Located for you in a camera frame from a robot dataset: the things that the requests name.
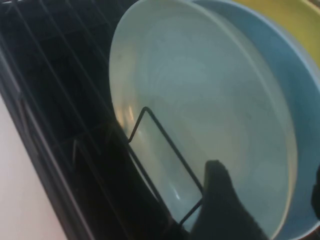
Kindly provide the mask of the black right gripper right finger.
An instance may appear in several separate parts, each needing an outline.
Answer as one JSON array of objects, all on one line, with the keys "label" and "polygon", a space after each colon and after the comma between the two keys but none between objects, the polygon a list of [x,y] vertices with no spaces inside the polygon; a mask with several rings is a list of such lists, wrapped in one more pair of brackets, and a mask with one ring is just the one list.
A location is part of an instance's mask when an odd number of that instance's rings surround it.
[{"label": "black right gripper right finger", "polygon": [[311,206],[315,216],[320,220],[320,167],[317,169],[316,182],[312,188]]}]

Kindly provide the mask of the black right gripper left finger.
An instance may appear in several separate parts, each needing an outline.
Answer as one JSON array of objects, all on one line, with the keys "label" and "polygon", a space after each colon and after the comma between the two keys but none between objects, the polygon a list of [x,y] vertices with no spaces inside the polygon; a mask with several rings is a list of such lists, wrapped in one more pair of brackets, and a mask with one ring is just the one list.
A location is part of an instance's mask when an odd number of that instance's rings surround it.
[{"label": "black right gripper left finger", "polygon": [[219,160],[208,160],[205,164],[202,205],[191,239],[268,239],[239,200],[229,172]]}]

